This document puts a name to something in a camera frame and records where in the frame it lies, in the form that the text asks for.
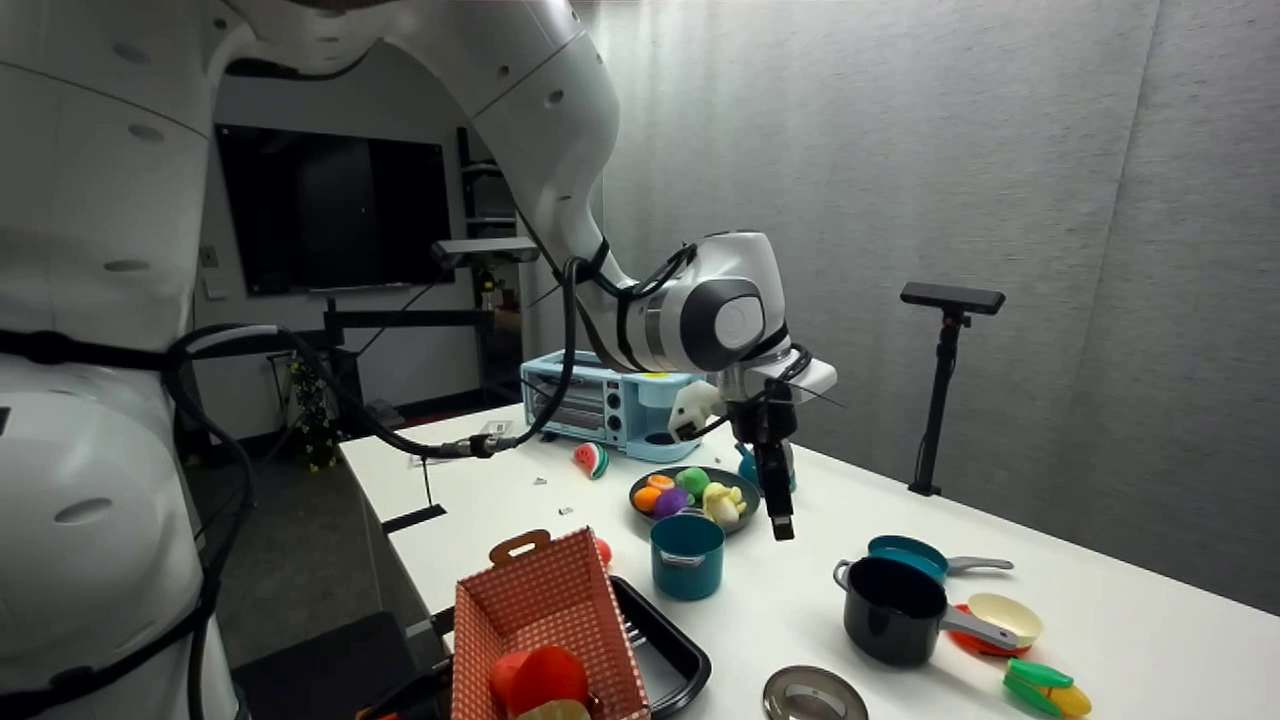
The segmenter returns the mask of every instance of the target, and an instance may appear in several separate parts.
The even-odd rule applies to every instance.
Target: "black stand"
[[[934,341],[926,423],[922,423],[921,452],[916,452],[916,474],[911,474],[911,493],[921,493],[921,498],[934,498],[930,465],[934,465],[934,446],[944,440],[949,392],[953,392],[956,355],[961,355],[961,330],[968,330],[968,324],[971,321],[965,313],[944,313],[944,332]]]
[[[961,355],[961,330],[971,324],[968,313],[997,318],[1002,307],[1002,292],[949,290],[949,283],[907,283],[901,302],[944,313],[944,330],[934,336],[934,371],[930,371],[930,396],[926,396],[926,423],[922,423],[921,452],[916,452],[916,474],[911,474],[911,493],[934,498],[930,467],[934,467],[934,446],[944,440],[949,387],[953,387],[956,355]]]

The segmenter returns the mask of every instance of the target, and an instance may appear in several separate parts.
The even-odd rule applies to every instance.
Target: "black cable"
[[[431,290],[436,290],[436,283],[428,283],[428,290],[411,292],[397,313],[406,313],[406,307],[411,307],[416,302],[424,302]],[[351,362],[359,362],[376,341],[383,341],[383,332],[388,332],[388,324],[383,324],[383,330],[376,330],[376,332],[357,350],[357,355],[351,355]]]
[[[711,438],[714,428],[723,428],[733,421],[733,413],[714,418],[711,423],[704,423],[699,431],[692,431],[686,440]]]
[[[533,380],[520,380],[520,387],[533,387],[541,400],[550,400],[550,392],[547,392],[547,387],[537,387]]]
[[[165,354],[86,343],[64,332],[0,332],[0,354],[33,363],[99,363],[128,371],[156,371],[165,363]]]
[[[193,657],[188,657],[188,720],[204,720],[204,637],[207,626],[193,629]]]
[[[574,367],[574,313],[580,313],[580,305],[574,305],[574,276],[580,276],[580,267],[584,267],[589,262],[572,262],[568,265],[568,283],[562,283],[562,355],[560,355],[560,375],[555,375],[555,387],[550,387],[550,400],[542,404],[542,413],[524,428],[524,438],[516,438],[516,440],[499,440],[495,446],[495,452],[502,452],[502,450],[520,450],[520,446],[527,446],[533,438],[541,438],[550,421],[555,421],[555,413],[560,413],[560,404],[562,404],[562,396],[568,396],[568,384],[572,384],[572,367]]]
[[[524,313],[541,307],[542,302],[550,302],[560,292],[560,283],[550,283],[547,292],[541,292],[537,302],[524,305]]]
[[[416,440],[404,440],[397,438],[388,423],[380,423],[336,375],[332,367],[325,363],[325,355],[295,332],[279,332],[283,341],[290,341],[290,350],[300,354],[300,362],[332,387],[332,396],[344,404],[344,409],[357,409],[359,418],[373,421],[373,438],[406,452],[406,458],[421,458],[421,459],[454,459],[454,458],[477,458],[459,446],[416,446]]]
[[[207,566],[204,566],[201,603],[207,603],[207,615],[213,615],[213,603],[215,603],[215,597],[220,597],[220,582],[225,582],[227,555],[233,555],[233,547],[234,547],[234,540],[238,540],[238,530],[244,530],[244,520],[246,520],[246,512],[253,512],[253,493],[255,493],[255,478],[253,478],[253,459],[246,459],[244,446],[233,440],[225,428],[215,428],[215,423],[204,418],[201,400],[179,384],[179,371],[196,362],[196,355],[193,355],[193,343],[204,341],[204,336],[213,336],[213,332],[220,332],[220,330],[201,330],[201,332],[188,332],[185,341],[174,341],[174,343],[168,350],[168,363],[165,363],[165,371],[159,371],[159,384],[165,384],[165,392],[171,396],[174,418],[193,421],[196,428],[204,428],[207,438],[215,438],[220,446],[227,446],[233,458],[234,458],[234,465],[238,465],[238,501],[234,501],[234,508],[233,508],[233,518],[227,518],[227,530],[225,530],[220,545],[213,547],[213,555],[207,555]],[[193,720],[204,720],[204,693],[201,693],[201,684],[204,684],[204,637],[207,637],[207,615],[193,629],[193,657],[188,657],[188,715],[193,715]]]
[[[676,247],[646,280],[615,290],[609,276],[592,274],[592,280],[615,298],[615,302],[646,302],[653,292],[661,292],[685,265],[692,265],[694,246]]]
[[[48,679],[48,689],[34,693],[0,693],[0,715],[4,720],[34,720],[60,704],[75,704],[90,693],[113,689],[118,678],[135,673],[139,665],[147,665],[153,657],[159,657],[165,647],[188,639],[201,626],[207,626],[213,603],[207,603],[207,583],[201,589],[196,609],[174,621],[171,629],[165,629],[156,639],[147,639],[142,647],[102,665],[102,668],[64,668]]]
[[[279,384],[275,355],[267,355],[267,371],[272,371],[272,387],[275,387],[279,440],[267,452],[260,452],[260,465],[275,459],[275,452],[290,440],[290,367],[283,367],[286,380]]]

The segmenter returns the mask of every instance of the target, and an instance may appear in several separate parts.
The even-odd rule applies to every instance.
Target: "lab equipment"
[[[537,421],[550,404],[560,367],[562,354],[520,363],[520,396],[527,421]],[[686,452],[694,452],[694,440],[670,440],[667,421],[678,387],[686,384],[692,375],[685,371],[615,371],[604,367],[592,354],[580,354],[572,363],[572,384],[542,438],[604,446],[642,465],[678,465]]]
[[[1002,292],[986,290],[953,290],[953,283],[907,283],[901,292],[904,305],[922,305],[944,313],[944,330],[934,336],[934,371],[930,371],[930,392],[926,392],[926,421],[911,467],[911,493],[930,498],[930,467],[934,467],[934,446],[944,438],[949,421],[949,387],[956,375],[956,355],[961,355],[961,330],[971,324],[971,313],[997,318],[1002,307]]]

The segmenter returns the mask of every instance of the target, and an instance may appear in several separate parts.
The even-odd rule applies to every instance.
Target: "metal lid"
[[[768,720],[869,720],[869,704],[856,689],[808,665],[773,673],[760,704]]]

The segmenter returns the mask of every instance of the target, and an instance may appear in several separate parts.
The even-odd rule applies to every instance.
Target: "red apple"
[[[507,657],[490,661],[486,693],[495,704],[502,704],[502,709],[513,704],[513,689],[516,689],[524,661],[527,661],[527,652],[507,652]]]
[[[513,693],[507,693],[507,713],[533,713],[550,702],[589,702],[589,668],[562,652],[562,647],[537,647],[520,665]]]

